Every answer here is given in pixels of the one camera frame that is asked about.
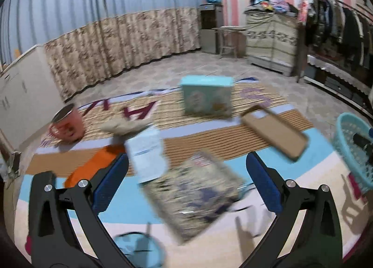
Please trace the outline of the orange cloth pouch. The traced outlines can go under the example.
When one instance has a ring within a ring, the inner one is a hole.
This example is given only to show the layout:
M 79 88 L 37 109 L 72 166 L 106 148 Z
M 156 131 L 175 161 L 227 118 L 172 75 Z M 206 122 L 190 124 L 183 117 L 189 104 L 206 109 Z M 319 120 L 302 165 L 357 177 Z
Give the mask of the orange cloth pouch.
M 87 163 L 79 166 L 64 182 L 65 188 L 74 187 L 80 180 L 90 180 L 98 170 L 106 168 L 117 157 L 125 153 L 123 145 L 109 145 L 96 152 Z

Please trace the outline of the teal plastic laundry basket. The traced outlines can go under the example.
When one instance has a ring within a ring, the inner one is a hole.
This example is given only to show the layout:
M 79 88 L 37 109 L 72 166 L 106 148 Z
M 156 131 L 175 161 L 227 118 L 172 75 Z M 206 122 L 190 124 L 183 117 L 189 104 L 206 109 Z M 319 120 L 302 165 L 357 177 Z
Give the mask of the teal plastic laundry basket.
M 332 145 L 345 161 L 361 194 L 372 190 L 372 151 L 364 151 L 353 142 L 359 133 L 372 143 L 372 127 L 352 113 L 342 113 L 336 121 Z

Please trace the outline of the brown phone case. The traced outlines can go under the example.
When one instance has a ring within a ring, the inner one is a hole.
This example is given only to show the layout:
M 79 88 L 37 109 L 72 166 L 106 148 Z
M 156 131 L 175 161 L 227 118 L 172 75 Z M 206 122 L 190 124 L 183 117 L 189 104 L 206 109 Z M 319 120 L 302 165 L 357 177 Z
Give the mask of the brown phone case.
M 308 137 L 302 131 L 262 105 L 246 109 L 240 119 L 291 161 L 297 161 L 308 147 Z

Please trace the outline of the clothes rack with garments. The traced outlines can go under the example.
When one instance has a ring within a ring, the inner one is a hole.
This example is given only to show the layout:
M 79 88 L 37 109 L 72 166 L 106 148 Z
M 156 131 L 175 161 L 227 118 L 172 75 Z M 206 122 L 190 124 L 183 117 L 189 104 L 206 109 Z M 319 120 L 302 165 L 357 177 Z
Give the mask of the clothes rack with garments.
M 340 0 L 301 0 L 299 77 L 372 115 L 372 14 Z

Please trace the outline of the pink cartoon mug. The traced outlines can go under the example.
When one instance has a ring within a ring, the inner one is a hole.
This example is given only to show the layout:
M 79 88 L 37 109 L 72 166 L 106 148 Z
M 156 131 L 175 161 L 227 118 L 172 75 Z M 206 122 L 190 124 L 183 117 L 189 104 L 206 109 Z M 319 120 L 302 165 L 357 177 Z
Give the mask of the pink cartoon mug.
M 60 109 L 52 118 L 49 133 L 63 142 L 73 143 L 84 137 L 83 118 L 74 103 Z

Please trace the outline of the patterned snack packet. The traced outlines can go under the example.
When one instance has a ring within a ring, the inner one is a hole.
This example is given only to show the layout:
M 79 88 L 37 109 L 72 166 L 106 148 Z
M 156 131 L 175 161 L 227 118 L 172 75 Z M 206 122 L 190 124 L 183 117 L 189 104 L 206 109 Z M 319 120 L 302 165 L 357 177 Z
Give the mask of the patterned snack packet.
M 194 239 L 239 201 L 247 182 L 208 151 L 198 151 L 142 185 L 156 214 L 181 244 Z

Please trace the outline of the white printed paper card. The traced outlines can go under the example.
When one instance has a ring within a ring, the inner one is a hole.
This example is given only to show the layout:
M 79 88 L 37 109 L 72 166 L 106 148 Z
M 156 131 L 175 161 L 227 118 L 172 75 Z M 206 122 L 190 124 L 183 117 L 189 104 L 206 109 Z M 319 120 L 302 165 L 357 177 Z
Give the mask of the white printed paper card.
M 150 182 L 168 171 L 168 159 L 164 155 L 164 143 L 157 127 L 146 128 L 124 145 L 138 183 Z

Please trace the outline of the beige crumpled cloth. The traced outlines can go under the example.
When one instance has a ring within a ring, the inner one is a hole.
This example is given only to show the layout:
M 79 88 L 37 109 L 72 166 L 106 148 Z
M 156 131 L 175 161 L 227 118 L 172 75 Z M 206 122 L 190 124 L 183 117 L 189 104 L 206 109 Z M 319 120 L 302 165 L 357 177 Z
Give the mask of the beige crumpled cloth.
M 100 126 L 100 130 L 117 136 L 125 136 L 143 131 L 151 124 L 151 119 L 130 120 L 125 118 L 115 118 L 104 122 Z

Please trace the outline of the cloth covered cabinet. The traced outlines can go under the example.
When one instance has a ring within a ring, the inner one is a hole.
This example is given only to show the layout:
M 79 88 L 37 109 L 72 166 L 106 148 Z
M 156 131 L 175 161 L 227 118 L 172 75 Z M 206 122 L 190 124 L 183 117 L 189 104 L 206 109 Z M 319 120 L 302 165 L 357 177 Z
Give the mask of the cloth covered cabinet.
M 287 14 L 249 11 L 245 35 L 249 64 L 291 76 L 298 43 L 296 18 Z

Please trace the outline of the colourful cartoon blanket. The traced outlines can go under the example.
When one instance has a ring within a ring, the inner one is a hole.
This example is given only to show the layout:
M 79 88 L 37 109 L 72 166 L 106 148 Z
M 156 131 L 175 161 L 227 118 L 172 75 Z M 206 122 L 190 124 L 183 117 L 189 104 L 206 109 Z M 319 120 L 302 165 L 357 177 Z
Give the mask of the colourful cartoon blanket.
M 293 161 L 281 154 L 251 128 L 241 122 L 241 114 L 254 105 L 262 105 L 302 131 L 308 139 L 301 157 Z M 28 203 L 32 178 L 38 172 L 53 171 L 56 184 L 63 187 L 73 172 L 94 172 L 99 154 L 112 146 L 122 150 L 124 144 L 100 130 L 109 119 L 129 117 L 150 119 L 159 136 L 166 167 L 147 163 L 143 168 L 129 169 L 108 209 L 100 213 L 109 234 L 128 233 L 126 247 L 133 250 L 141 231 L 149 231 L 155 242 L 149 245 L 150 266 L 161 260 L 165 251 L 166 267 L 238 267 L 264 236 L 274 219 L 264 209 L 257 192 L 248 192 L 196 237 L 183 241 L 161 219 L 150 194 L 140 187 L 142 178 L 153 174 L 171 174 L 190 158 L 199 158 L 201 151 L 222 161 L 246 184 L 251 179 L 245 158 L 256 151 L 264 163 L 276 169 L 283 178 L 291 178 L 304 187 L 330 187 L 338 210 L 343 253 L 357 243 L 368 224 L 370 212 L 364 200 L 356 199 L 349 170 L 332 144 L 292 104 L 274 90 L 255 79 L 243 79 L 233 86 L 233 113 L 228 119 L 186 115 L 180 89 L 141 92 L 123 95 L 84 105 L 80 108 L 86 132 L 76 145 L 57 142 L 45 135 L 23 177 L 14 218 L 14 242 L 25 252 L 28 234 Z

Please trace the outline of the white cabinet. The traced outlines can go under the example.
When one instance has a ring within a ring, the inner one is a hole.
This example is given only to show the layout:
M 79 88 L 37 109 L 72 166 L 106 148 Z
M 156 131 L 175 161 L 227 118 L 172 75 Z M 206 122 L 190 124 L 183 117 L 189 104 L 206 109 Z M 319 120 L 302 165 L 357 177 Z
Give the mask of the white cabinet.
M 1 134 L 10 148 L 24 151 L 64 106 L 43 46 L 33 46 L 1 74 Z

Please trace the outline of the teal cardboard box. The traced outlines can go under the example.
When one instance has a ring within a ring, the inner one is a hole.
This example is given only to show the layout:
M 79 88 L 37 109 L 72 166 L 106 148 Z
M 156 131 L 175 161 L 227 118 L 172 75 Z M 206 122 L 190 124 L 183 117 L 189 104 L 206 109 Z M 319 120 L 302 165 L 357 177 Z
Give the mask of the teal cardboard box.
M 183 77 L 180 87 L 185 113 L 230 118 L 233 85 L 233 78 L 227 76 Z

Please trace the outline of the small metal stool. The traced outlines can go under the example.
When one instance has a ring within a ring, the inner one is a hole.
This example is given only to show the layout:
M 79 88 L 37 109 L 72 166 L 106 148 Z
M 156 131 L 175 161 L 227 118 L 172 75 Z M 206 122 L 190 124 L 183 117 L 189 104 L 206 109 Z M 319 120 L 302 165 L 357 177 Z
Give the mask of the small metal stool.
M 214 29 L 218 35 L 218 55 L 232 55 L 235 59 L 246 56 L 247 28 L 243 26 L 222 26 Z

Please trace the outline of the pile of folded clothes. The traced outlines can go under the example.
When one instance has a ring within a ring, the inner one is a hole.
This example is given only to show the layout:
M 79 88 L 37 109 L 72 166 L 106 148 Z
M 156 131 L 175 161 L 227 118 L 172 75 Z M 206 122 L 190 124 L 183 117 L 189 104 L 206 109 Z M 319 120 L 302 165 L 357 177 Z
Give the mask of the pile of folded clothes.
M 285 0 L 249 0 L 250 5 L 261 5 L 266 2 L 268 6 L 271 6 L 272 9 L 277 13 L 287 13 L 290 12 L 290 6 Z

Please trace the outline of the blue floral curtain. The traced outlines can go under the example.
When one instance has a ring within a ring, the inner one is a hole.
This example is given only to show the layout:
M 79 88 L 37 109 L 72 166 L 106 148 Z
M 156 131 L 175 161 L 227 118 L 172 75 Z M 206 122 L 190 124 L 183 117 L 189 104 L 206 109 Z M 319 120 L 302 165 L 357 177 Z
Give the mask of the blue floral curtain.
M 67 100 L 143 64 L 200 48 L 200 0 L 1 0 L 1 65 L 34 45 Z

